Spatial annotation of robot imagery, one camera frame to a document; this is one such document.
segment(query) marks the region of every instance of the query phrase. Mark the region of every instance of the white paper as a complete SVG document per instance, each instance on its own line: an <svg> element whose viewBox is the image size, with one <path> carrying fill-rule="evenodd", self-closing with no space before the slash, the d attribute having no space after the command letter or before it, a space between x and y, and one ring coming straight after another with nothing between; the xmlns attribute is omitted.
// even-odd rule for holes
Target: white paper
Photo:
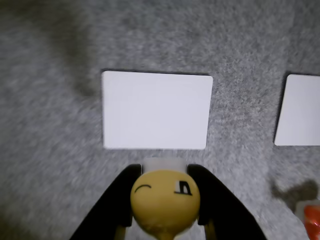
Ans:
<svg viewBox="0 0 320 240"><path fill-rule="evenodd" d="M207 75L105 71L108 149L204 149L213 79Z"/></svg>
<svg viewBox="0 0 320 240"><path fill-rule="evenodd" d="M274 144L320 145L320 77L288 76Z"/></svg>

